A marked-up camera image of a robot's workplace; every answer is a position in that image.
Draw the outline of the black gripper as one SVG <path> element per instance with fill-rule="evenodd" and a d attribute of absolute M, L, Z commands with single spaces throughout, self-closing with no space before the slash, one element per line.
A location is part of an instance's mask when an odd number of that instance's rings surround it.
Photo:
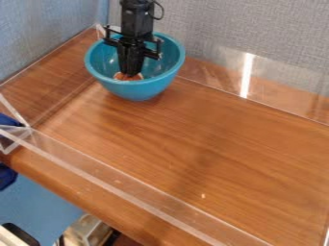
<path fill-rule="evenodd" d="M 129 47 L 130 75 L 141 73 L 145 57 L 161 59 L 162 40 L 153 35 L 153 23 L 164 16 L 154 15 L 156 7 L 164 9 L 157 0 L 120 0 L 121 4 L 121 30 L 110 25 L 105 27 L 105 41 L 117 47 L 120 70 L 129 74 Z"/>

